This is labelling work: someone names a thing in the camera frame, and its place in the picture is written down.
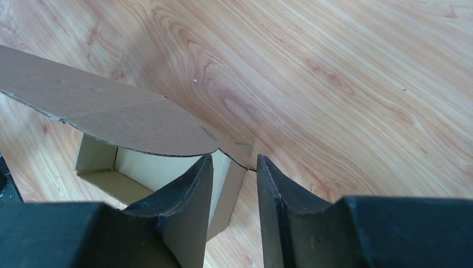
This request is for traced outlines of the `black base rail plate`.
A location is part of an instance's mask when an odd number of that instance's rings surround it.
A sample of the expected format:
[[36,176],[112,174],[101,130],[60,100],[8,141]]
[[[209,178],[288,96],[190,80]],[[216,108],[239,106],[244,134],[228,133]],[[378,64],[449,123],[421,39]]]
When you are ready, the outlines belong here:
[[10,203],[10,202],[21,202],[23,203],[23,198],[16,187],[12,174],[8,168],[8,165],[1,155],[1,194],[0,194],[1,203]]

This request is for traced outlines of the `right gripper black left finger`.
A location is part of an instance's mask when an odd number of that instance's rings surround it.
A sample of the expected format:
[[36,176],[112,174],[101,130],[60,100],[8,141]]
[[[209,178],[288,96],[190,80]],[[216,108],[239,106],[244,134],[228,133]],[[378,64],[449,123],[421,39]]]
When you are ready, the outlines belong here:
[[202,267],[213,160],[151,195],[101,202],[1,203],[2,267]]

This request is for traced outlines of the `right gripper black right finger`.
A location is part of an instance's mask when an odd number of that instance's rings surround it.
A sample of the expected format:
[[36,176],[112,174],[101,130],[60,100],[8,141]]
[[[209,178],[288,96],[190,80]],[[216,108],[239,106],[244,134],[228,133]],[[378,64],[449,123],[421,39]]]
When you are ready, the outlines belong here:
[[265,267],[471,267],[472,200],[345,196],[329,203],[257,159]]

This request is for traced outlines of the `brown cardboard paper box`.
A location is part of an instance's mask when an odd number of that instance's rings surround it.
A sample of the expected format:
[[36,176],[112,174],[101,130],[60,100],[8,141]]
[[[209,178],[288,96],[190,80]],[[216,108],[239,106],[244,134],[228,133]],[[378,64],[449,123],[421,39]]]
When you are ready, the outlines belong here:
[[2,94],[82,134],[74,170],[130,205],[213,158],[207,238],[229,225],[251,144],[223,134],[164,95],[10,47],[1,47]]

